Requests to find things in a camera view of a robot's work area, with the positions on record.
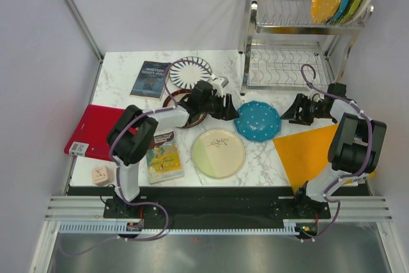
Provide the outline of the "stainless steel dish rack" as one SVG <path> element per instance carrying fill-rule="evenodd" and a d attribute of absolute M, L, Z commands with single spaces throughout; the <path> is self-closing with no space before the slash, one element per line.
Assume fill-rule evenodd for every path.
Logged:
<path fill-rule="evenodd" d="M 368 5 L 347 24 L 315 24 L 311 0 L 245 0 L 239 53 L 243 56 L 241 95 L 249 90 L 302 91 L 300 68 L 316 70 L 316 87 L 341 82 L 359 34 L 374 11 Z"/>

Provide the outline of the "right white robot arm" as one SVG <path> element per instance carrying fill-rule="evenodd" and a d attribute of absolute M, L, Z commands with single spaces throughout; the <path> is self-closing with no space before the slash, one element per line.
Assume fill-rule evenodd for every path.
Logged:
<path fill-rule="evenodd" d="M 387 126 L 366 116 L 354 101 L 347 99 L 346 85 L 330 84 L 318 101 L 299 93 L 281 116 L 299 125 L 311 125 L 316 118 L 338 124 L 328 149 L 328 165 L 298 188 L 293 198 L 279 202 L 277 211 L 289 218 L 329 218 L 328 203 L 333 193 L 348 180 L 370 175 L 380 158 Z"/>

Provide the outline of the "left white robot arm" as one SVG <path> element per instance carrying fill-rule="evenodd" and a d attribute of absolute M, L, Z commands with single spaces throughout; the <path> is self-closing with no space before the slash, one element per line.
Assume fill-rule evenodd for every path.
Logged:
<path fill-rule="evenodd" d="M 140 207 L 152 202 L 139 202 L 139 163 L 148 153 L 156 132 L 185 128 L 202 115 L 216 120 L 231 121 L 239 117 L 231 94 L 223 87 L 199 81 L 190 93 L 173 105 L 159 109 L 142 110 L 129 105 L 107 136 L 109 158 L 115 163 L 118 210 L 125 217 L 135 217 Z"/>

